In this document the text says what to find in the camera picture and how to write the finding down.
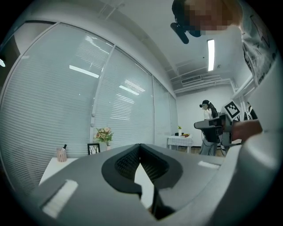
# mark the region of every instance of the hand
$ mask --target hand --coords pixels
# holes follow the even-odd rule
[[[232,141],[241,139],[246,141],[249,137],[262,132],[260,122],[257,120],[247,120],[237,122],[232,127]]]

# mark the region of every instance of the window blind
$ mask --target window blind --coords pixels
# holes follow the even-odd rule
[[[95,106],[94,134],[110,127],[111,148],[134,143],[153,144],[152,76],[116,48],[102,77]]]
[[[59,24],[17,64],[0,109],[0,148],[18,192],[29,194],[56,148],[88,154],[98,78],[113,47],[83,30]]]
[[[167,147],[167,138],[171,135],[171,119],[168,91],[153,79],[154,90],[154,144]]]
[[[176,99],[169,94],[170,103],[170,118],[171,118],[171,135],[175,135],[178,132],[178,114],[177,114],[177,103]]]

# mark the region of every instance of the person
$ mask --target person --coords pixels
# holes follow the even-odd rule
[[[237,26],[242,37],[244,60],[256,87],[263,81],[275,58],[276,44],[259,15],[242,0],[174,0],[172,11],[176,21],[196,31],[226,30]],[[258,119],[235,123],[233,140],[246,141],[262,132]]]
[[[217,110],[210,101],[204,100],[203,103],[202,103],[202,107],[203,107],[203,110],[204,110],[204,112],[203,112],[204,120],[208,120],[208,119],[212,119],[212,118],[217,117],[217,114],[218,114]],[[199,154],[215,156],[216,155],[216,149],[217,149],[217,143],[208,142],[206,137],[204,136],[203,143],[202,143]]]
[[[244,120],[254,120],[257,119],[255,110],[252,108],[250,103],[248,102],[248,109],[245,111]]]

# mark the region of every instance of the ceiling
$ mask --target ceiling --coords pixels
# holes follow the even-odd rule
[[[242,60],[241,33],[235,26],[228,30],[195,38],[188,34],[185,45],[170,28],[175,21],[173,0],[81,0],[80,4],[92,7],[101,17],[119,23],[140,41],[160,61],[173,89],[183,88],[181,80],[195,75],[220,75],[233,78],[238,62]],[[215,40],[214,70],[207,73],[207,40]]]

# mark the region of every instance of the air conditioner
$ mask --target air conditioner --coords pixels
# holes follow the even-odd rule
[[[184,79],[181,82],[182,82],[182,85],[184,85],[184,84],[188,84],[188,83],[197,82],[197,81],[200,81],[200,80],[202,80],[202,76],[201,75],[197,75],[197,76],[193,76],[193,77]]]

